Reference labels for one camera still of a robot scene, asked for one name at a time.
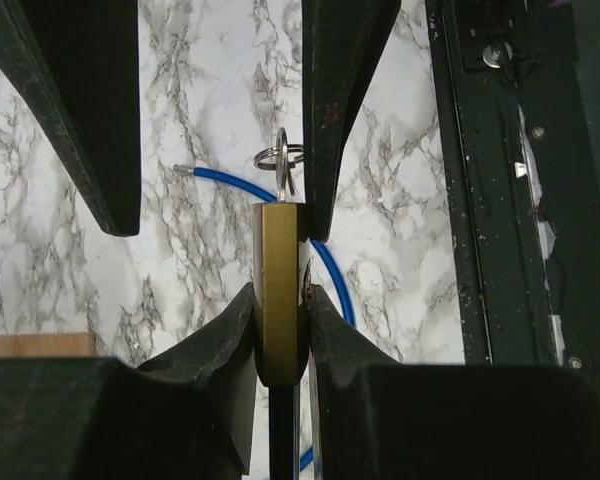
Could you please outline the blue cable lock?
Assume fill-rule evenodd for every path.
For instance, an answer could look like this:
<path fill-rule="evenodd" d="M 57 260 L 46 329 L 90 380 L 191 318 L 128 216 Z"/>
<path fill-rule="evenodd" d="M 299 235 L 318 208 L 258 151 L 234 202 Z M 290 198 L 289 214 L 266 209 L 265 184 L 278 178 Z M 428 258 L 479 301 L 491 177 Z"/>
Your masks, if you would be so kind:
<path fill-rule="evenodd" d="M 247 181 L 242 178 L 236 177 L 226 172 L 213 170 L 204 167 L 191 167 L 185 165 L 176 165 L 174 170 L 183 175 L 191 175 L 201 178 L 206 178 L 209 180 L 213 180 L 218 183 L 222 183 L 225 185 L 229 185 L 236 189 L 239 189 L 243 192 L 249 193 L 260 200 L 271 203 L 276 201 L 276 197 L 264 190 L 263 188 Z M 351 325 L 353 328 L 356 328 L 356 319 L 353 308 L 353 303 L 351 299 L 351 295 L 349 293 L 349 289 L 346 285 L 344 276 L 339 269 L 331 251 L 328 246 L 324 243 L 312 240 L 311 244 L 316 251 L 316 253 L 321 258 L 323 265 L 331 277 L 331 281 L 336 289 L 336 293 L 338 295 L 338 299 L 340 302 L 341 310 L 343 313 L 344 320 Z M 275 447 L 276 441 L 274 440 L 274 427 L 276 425 L 276 420 L 274 419 L 275 408 L 282 407 L 291 407 L 293 414 L 293 422 L 291 423 L 292 432 L 294 434 L 294 440 L 292 443 L 292 454 L 294 456 L 293 468 L 295 472 L 292 474 L 292 479 L 298 479 L 299 474 L 302 473 L 313 461 L 314 453 L 313 448 L 309 447 L 306 451 L 301 452 L 299 448 L 299 407 L 300 407 L 300 387 L 295 386 L 292 389 L 270 389 L 269 390 L 269 413 L 268 413 L 268 421 L 269 421 L 269 447 L 271 448 L 271 452 L 269 453 L 269 460 L 274 459 L 274 453 L 272 452 L 272 448 Z"/>

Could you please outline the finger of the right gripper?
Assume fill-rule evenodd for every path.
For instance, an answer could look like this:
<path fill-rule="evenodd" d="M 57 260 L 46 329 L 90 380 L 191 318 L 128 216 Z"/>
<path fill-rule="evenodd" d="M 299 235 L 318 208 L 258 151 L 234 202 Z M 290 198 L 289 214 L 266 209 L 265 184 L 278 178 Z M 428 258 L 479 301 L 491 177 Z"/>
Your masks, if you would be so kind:
<path fill-rule="evenodd" d="M 0 1 L 0 69 L 99 227 L 140 229 L 135 1 Z"/>
<path fill-rule="evenodd" d="M 308 235 L 329 238 L 344 148 L 401 3 L 304 0 L 302 115 Z"/>

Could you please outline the brass padlock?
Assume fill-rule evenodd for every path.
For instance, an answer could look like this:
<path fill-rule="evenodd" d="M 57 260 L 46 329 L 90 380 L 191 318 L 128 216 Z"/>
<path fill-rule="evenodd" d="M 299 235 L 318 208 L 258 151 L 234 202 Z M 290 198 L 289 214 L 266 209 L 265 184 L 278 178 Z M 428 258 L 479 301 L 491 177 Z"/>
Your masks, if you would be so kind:
<path fill-rule="evenodd" d="M 266 387 L 291 387 L 309 355 L 310 241 L 304 206 L 260 203 L 253 207 L 256 367 Z"/>

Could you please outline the silver key bunch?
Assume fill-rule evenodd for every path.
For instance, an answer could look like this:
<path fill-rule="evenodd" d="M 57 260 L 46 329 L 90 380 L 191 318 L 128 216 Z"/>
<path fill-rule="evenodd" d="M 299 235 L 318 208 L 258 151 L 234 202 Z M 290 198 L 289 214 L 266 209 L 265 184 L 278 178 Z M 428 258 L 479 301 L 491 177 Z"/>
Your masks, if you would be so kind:
<path fill-rule="evenodd" d="M 258 152 L 254 156 L 253 165 L 259 170 L 275 173 L 276 201 L 286 202 L 296 195 L 292 170 L 303 161 L 303 145 L 289 143 L 286 130 L 280 127 L 275 144 Z"/>

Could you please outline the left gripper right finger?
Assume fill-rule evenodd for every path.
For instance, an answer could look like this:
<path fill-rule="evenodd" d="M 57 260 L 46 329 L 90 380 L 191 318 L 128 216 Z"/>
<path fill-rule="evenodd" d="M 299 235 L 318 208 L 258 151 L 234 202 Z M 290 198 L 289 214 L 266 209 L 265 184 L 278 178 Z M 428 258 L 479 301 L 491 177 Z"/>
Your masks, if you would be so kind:
<path fill-rule="evenodd" d="M 406 365 L 310 301 L 319 479 L 600 479 L 600 401 L 554 367 Z"/>

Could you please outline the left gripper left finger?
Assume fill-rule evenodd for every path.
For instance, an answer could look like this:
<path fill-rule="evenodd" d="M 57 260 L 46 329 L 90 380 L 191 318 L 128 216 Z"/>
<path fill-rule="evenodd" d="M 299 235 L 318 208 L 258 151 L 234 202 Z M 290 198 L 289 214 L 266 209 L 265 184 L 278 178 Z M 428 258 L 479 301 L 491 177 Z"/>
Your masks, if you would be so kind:
<path fill-rule="evenodd" d="M 0 359 L 0 479 L 238 479 L 250 467 L 253 288 L 137 367 Z"/>

